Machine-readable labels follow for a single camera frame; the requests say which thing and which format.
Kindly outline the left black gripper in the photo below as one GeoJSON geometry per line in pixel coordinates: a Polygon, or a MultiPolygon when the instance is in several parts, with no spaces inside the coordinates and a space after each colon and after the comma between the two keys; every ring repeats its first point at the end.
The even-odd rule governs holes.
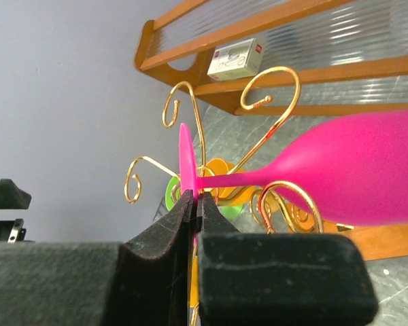
{"type": "MultiPolygon", "coordinates": [[[[31,195],[21,190],[11,179],[0,179],[0,210],[28,209],[31,195]]],[[[26,229],[23,219],[0,221],[0,241],[24,241],[26,229]]]]}

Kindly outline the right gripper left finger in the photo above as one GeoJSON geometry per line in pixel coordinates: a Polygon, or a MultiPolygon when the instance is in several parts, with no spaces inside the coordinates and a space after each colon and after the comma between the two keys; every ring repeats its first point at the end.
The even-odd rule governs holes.
{"type": "Polygon", "coordinates": [[[0,325],[186,325],[194,195],[128,242],[0,242],[0,325]]]}

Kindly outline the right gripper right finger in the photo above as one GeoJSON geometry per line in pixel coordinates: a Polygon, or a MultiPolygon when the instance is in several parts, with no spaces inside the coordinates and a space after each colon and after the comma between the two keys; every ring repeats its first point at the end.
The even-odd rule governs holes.
{"type": "Polygon", "coordinates": [[[247,234],[201,194],[202,325],[368,325],[378,300],[360,251],[338,234],[247,234]]]}

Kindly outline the pink wine glass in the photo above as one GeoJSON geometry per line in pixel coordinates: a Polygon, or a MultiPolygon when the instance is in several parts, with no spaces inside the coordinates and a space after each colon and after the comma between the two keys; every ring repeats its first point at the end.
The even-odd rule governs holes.
{"type": "Polygon", "coordinates": [[[210,177],[197,175],[190,132],[181,125],[179,157],[184,191],[288,181],[306,191],[329,222],[408,223],[408,109],[329,120],[302,134],[264,168],[210,177]]]}

